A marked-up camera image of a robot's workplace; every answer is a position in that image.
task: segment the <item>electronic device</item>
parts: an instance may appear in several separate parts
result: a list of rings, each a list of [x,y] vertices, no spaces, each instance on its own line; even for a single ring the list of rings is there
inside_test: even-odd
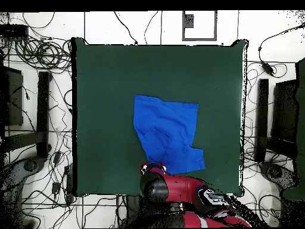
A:
[[[29,27],[24,24],[0,24],[0,38],[4,41],[27,39]]]
[[[295,187],[297,184],[297,176],[287,168],[272,162],[259,163],[262,176],[274,182],[280,190]]]

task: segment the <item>black frame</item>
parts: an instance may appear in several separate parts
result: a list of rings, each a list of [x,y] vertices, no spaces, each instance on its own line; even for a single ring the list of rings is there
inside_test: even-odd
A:
[[[214,37],[213,38],[186,38],[185,37],[185,28],[188,28],[187,19],[193,19],[194,15],[185,14],[185,11],[182,11],[182,41],[217,41],[217,11],[214,11]]]

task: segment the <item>black cable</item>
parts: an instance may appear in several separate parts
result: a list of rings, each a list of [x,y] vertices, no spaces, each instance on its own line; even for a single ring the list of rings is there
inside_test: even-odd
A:
[[[69,217],[69,215],[72,213],[72,210],[73,210],[73,209],[74,209],[74,207],[72,207],[71,210],[65,211],[64,214],[62,214],[62,215],[55,221],[53,227],[51,227],[51,228],[49,228],[49,229],[54,229],[54,228],[57,227],[58,225],[61,226],[61,224],[62,224],[62,223]],[[57,224],[57,222],[61,219],[61,217],[64,217],[65,214],[66,214],[67,212],[69,212],[69,214],[68,214],[65,218],[63,218],[63,220],[60,222],[60,224]]]
[[[261,42],[260,46],[259,46],[259,58],[260,58],[260,61],[261,61],[261,62],[264,62],[264,61],[262,60],[262,58],[260,57],[260,51],[262,50],[262,45],[263,45],[263,43],[264,43],[266,40],[271,39],[271,38],[273,38],[273,37],[276,37],[276,36],[278,36],[278,35],[280,35],[280,34],[285,34],[285,33],[289,32],[290,30],[297,30],[297,29],[299,29],[299,28],[304,28],[304,27],[305,27],[305,23],[302,23],[302,24],[299,25],[299,26],[289,28],[289,29],[287,29],[287,30],[284,30],[284,31],[282,31],[282,32],[280,32],[280,33],[278,33],[278,34],[276,34],[276,35],[272,35],[272,36],[270,36],[270,37],[264,39],[264,40]]]
[[[147,31],[147,29],[148,29],[148,26],[150,26],[151,20],[153,20],[154,16],[156,16],[156,15],[158,14],[158,12],[159,12],[159,11],[157,11],[157,12],[151,17],[151,19],[150,19],[150,21],[149,21],[149,23],[148,23],[148,25],[147,25],[147,27],[146,27],[146,29],[145,29],[145,32],[144,32],[144,39],[145,39],[146,45],[147,45],[146,36],[145,36],[145,35],[146,35],[146,31]]]
[[[38,228],[40,227],[40,225],[41,225],[41,219],[40,219],[40,218],[38,218],[38,217],[36,217],[36,216],[33,216],[33,215],[31,215],[31,214],[26,214],[26,213],[23,212],[23,211],[22,211],[22,214],[24,214],[24,215],[26,215],[26,216],[29,216],[29,217],[32,217],[32,218],[35,218],[35,219],[38,219],[38,220],[39,220],[39,224],[38,224],[38,226],[36,227],[36,229],[38,229]]]
[[[83,228],[85,228],[85,225],[86,225],[86,217],[87,217],[90,213],[92,213],[92,212],[98,207],[98,204],[99,204],[100,201],[102,201],[102,200],[114,200],[114,199],[116,199],[116,198],[114,197],[114,198],[112,198],[112,199],[109,199],[109,198],[103,197],[103,198],[99,199],[99,201],[97,202],[97,204],[95,205],[95,207],[94,207],[90,212],[88,212],[88,213],[85,215],[85,217],[84,217],[84,223],[83,223]]]
[[[262,196],[262,197],[259,199],[259,203],[258,203],[258,206],[259,206],[259,214],[260,214],[260,217],[261,217],[262,220],[264,220],[264,219],[263,219],[263,216],[264,216],[264,215],[262,214],[262,209],[264,209],[264,208],[262,208],[260,202],[261,202],[265,197],[275,197],[278,201],[280,201],[280,202],[282,203],[282,200],[281,200],[279,197],[275,196],[275,195],[267,194],[267,195]],[[279,220],[279,218],[278,218],[277,216],[274,216],[274,215],[271,214],[270,212],[267,212],[267,213],[270,214],[271,216],[273,216],[274,218],[276,218],[277,220]]]
[[[55,12],[53,12],[53,16],[52,16],[51,20],[50,20],[50,21],[48,22],[48,24],[46,24],[45,26],[42,26],[42,27],[34,27],[34,26],[30,26],[30,25],[28,24],[28,22],[26,21],[26,19],[25,19],[25,17],[24,17],[24,13],[22,13],[22,17],[23,17],[24,21],[26,22],[26,24],[27,24],[29,27],[34,28],[34,29],[46,28],[46,27],[47,27],[49,24],[51,24],[51,22],[53,21],[54,15],[55,15]]]
[[[119,17],[117,16],[116,12],[114,11],[114,15],[116,15],[118,21],[127,29],[129,36],[135,41],[135,45],[138,44],[138,41],[136,41],[130,34],[130,30],[128,29],[128,27],[119,19]]]
[[[72,89],[70,89],[70,90],[68,90],[65,94],[64,94],[64,102],[65,102],[65,104],[66,105],[68,105],[68,106],[71,106],[72,107],[72,105],[71,104],[69,104],[69,103],[67,103],[67,101],[66,101],[66,95],[70,92],[70,91],[72,91]]]
[[[255,204],[257,205],[257,199],[256,199],[255,195],[246,186],[243,185],[243,187],[254,197]]]

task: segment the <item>cloth fold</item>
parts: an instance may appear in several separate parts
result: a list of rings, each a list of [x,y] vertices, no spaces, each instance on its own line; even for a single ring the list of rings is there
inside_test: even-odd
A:
[[[149,162],[162,162],[171,174],[205,169],[203,150],[192,148],[198,104],[135,96],[133,126]]]

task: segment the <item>blue cloth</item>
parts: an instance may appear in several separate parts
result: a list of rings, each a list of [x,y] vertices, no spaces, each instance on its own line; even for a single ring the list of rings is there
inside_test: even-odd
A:
[[[205,169],[203,150],[192,148],[198,104],[135,96],[133,126],[149,162],[162,162],[171,174]]]

